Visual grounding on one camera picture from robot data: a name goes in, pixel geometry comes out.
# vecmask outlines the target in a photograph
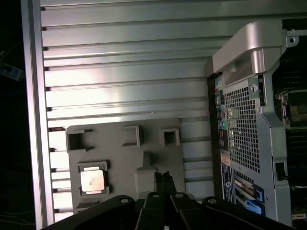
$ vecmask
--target metal frame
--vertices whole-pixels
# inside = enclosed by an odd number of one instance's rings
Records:
[[[36,228],[54,222],[39,0],[21,0]]]
[[[270,73],[265,74],[266,86],[269,85]],[[244,80],[223,89],[224,93],[249,86]],[[260,99],[254,99],[259,143],[260,173],[255,172],[234,161],[230,166],[254,180],[254,184],[264,189],[266,196],[266,216],[286,225],[291,225],[290,189],[287,181],[278,181],[275,163],[283,162],[286,168],[285,130],[274,111],[260,106]]]
[[[225,86],[268,71],[285,52],[285,38],[282,20],[247,24],[213,55],[213,70],[223,72]]]

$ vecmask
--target perforated metal grille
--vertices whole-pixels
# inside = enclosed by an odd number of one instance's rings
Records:
[[[248,176],[245,176],[244,174],[242,174],[242,173],[240,173],[240,172],[238,172],[238,171],[236,171],[236,170],[234,170],[235,171],[235,174],[237,174],[239,177],[242,177],[244,180],[246,180],[246,181],[248,181],[248,182],[250,182],[250,183],[254,183],[254,180],[253,179],[250,179]]]
[[[248,87],[225,95],[230,159],[260,173],[255,100]]]

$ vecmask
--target label sticker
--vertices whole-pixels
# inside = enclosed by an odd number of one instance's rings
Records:
[[[230,157],[224,153],[221,153],[221,162],[230,166]]]
[[[231,168],[221,163],[222,171],[222,187],[223,187],[223,199],[228,202],[233,203],[233,191],[232,191],[232,178],[231,178]]]

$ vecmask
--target computer case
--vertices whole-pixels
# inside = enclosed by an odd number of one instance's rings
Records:
[[[307,212],[307,20],[253,22],[206,63],[215,194],[295,228]]]

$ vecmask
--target white sticker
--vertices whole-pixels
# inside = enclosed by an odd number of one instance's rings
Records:
[[[230,157],[226,154],[221,153],[221,162],[230,166]]]

